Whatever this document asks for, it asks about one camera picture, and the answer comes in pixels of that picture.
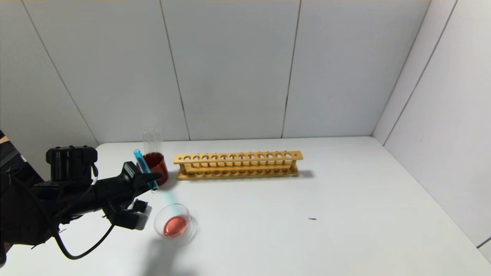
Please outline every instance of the white wall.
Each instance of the white wall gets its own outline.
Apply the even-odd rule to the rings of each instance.
[[[401,75],[373,132],[373,137],[382,145],[387,141],[392,128],[423,74],[456,1],[431,1]]]
[[[20,1],[0,1],[0,128],[45,180],[48,149],[98,145]]]
[[[428,4],[302,1],[283,137],[371,135]]]
[[[159,0],[25,3],[98,142],[189,139]]]
[[[491,236],[490,14],[457,2],[385,144],[475,245]]]
[[[191,139],[280,138],[299,1],[162,4]]]
[[[165,140],[278,138],[284,123],[285,137],[369,135],[428,5],[50,0],[25,1],[26,13],[1,3],[21,14],[2,17],[2,129],[36,169],[48,143],[141,140],[154,127]],[[35,118],[14,119],[20,110]],[[63,139],[25,138],[49,122]]]
[[[479,251],[488,259],[488,261],[491,263],[491,242],[485,243],[481,248],[479,248]]]

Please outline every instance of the robotic arm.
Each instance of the robotic arm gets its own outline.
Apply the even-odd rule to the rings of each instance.
[[[97,180],[97,151],[87,146],[52,148],[46,161],[51,165],[51,181],[28,187],[12,175],[1,176],[0,267],[6,261],[4,242],[35,246],[54,237],[63,254],[75,260],[93,251],[114,226],[144,228],[147,202],[133,200],[150,190],[148,182],[161,174],[141,173],[133,162],[125,162],[118,176]],[[59,224],[101,209],[111,227],[88,251],[72,256],[58,234]]]

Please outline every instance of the wooden test tube rack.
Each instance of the wooden test tube rack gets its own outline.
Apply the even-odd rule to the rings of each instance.
[[[178,154],[181,167],[177,179],[234,179],[298,176],[299,151]]]

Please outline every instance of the table surface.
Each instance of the table surface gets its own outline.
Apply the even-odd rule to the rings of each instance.
[[[164,142],[165,184],[197,221],[178,245],[153,221],[168,193],[139,197],[153,207],[144,230],[116,227],[88,256],[66,259],[54,239],[14,246],[1,269],[10,275],[489,276],[491,265],[432,197],[373,138],[299,138]],[[99,177],[118,175],[142,143],[97,148]],[[176,154],[300,150],[299,177],[177,181]],[[61,233],[80,254],[105,233],[102,211]]]

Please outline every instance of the petri dish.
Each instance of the petri dish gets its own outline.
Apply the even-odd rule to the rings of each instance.
[[[179,203],[167,205],[155,218],[154,229],[164,238],[174,239],[189,228],[191,216],[188,209]]]

